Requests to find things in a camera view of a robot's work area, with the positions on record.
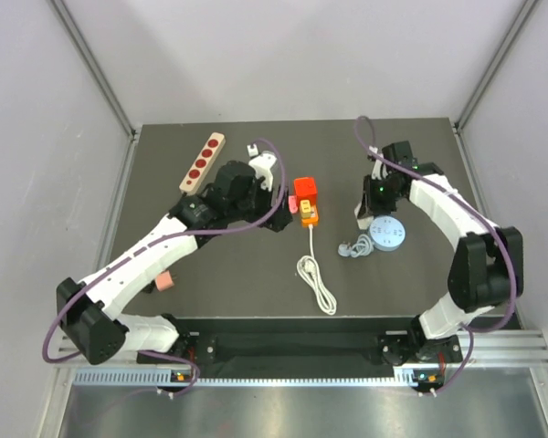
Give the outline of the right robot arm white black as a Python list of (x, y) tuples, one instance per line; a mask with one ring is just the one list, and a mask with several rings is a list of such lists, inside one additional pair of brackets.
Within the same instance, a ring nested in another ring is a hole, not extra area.
[(374, 167), (354, 209), (359, 229), (371, 233), (373, 224), (408, 200), (454, 250), (444, 296), (412, 319), (401, 351), (384, 348), (385, 358), (397, 365), (432, 360), (474, 318), (499, 305), (514, 312), (523, 293), (523, 237), (517, 228), (502, 228), (477, 212), (433, 162), (417, 161), (409, 142), (366, 151)]

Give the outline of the yellow cube charger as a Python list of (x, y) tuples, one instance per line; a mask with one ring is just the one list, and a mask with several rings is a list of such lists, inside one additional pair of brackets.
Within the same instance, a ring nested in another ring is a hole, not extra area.
[(313, 214), (313, 207), (309, 199), (302, 199), (299, 203), (299, 212), (301, 219), (309, 219)]

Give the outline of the blue round power socket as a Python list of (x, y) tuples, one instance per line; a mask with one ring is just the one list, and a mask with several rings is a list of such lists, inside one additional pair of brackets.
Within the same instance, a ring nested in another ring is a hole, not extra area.
[(406, 239), (406, 229), (393, 216), (376, 216), (369, 227), (369, 235), (374, 249), (383, 252), (397, 250)]

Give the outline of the beige red power strip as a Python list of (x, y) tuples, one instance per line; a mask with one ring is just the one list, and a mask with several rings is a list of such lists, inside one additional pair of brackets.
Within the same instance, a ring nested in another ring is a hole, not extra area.
[(216, 158), (225, 144), (226, 137), (223, 133), (213, 132), (210, 135), (181, 181), (179, 185), (181, 193), (193, 194), (200, 190), (205, 177), (209, 174), (209, 170), (216, 162)]

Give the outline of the white usb charger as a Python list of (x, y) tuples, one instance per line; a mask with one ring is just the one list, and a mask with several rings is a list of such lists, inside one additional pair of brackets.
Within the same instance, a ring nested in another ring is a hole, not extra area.
[(360, 231), (369, 229), (369, 226), (374, 220), (374, 214), (370, 209), (368, 197), (365, 194), (362, 196), (362, 200), (355, 206), (354, 216)]

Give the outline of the red plug adapter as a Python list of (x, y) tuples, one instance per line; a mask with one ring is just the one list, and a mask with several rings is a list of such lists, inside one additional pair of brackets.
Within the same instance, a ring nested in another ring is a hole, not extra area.
[(318, 188), (315, 179), (311, 176), (296, 178), (293, 181), (294, 195), (297, 204), (307, 200), (310, 205), (316, 205), (318, 199)]

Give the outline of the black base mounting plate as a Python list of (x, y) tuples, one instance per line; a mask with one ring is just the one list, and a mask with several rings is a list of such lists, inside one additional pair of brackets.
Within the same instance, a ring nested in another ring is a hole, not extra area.
[(209, 332), (188, 333), (167, 351), (199, 365), (238, 358), (350, 358), (372, 364), (454, 364), (462, 362), (458, 337), (417, 342), (407, 333), (373, 332)]

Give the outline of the orange power strip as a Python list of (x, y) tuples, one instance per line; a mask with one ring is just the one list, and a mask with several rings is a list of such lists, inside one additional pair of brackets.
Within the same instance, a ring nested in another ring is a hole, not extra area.
[(319, 224), (320, 216), (316, 205), (311, 206), (311, 215), (300, 219), (301, 225), (305, 228), (316, 227)]

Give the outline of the pink square adapter plug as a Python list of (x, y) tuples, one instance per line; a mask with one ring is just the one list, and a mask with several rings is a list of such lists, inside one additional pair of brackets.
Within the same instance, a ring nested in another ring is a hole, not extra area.
[(288, 206), (291, 214), (296, 214), (299, 211), (297, 197), (295, 195), (290, 195), (288, 197)]

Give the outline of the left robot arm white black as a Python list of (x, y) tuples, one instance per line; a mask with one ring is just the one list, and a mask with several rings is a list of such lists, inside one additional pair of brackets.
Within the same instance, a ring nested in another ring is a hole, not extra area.
[(292, 220), (288, 187), (273, 187), (276, 156), (262, 152), (249, 162), (221, 166), (200, 194), (183, 196), (144, 238), (100, 271), (79, 282), (68, 277), (56, 289), (58, 326), (89, 364), (120, 351), (151, 350), (182, 360), (189, 349), (174, 317), (127, 315), (125, 307), (178, 260), (212, 238), (233, 233), (232, 224), (283, 230)]

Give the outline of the salmon pink plug adapter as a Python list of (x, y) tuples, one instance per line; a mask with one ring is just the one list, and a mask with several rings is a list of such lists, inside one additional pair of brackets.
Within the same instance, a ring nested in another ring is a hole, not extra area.
[(163, 271), (154, 279), (154, 285), (158, 291), (165, 291), (174, 286), (173, 276), (169, 271)]

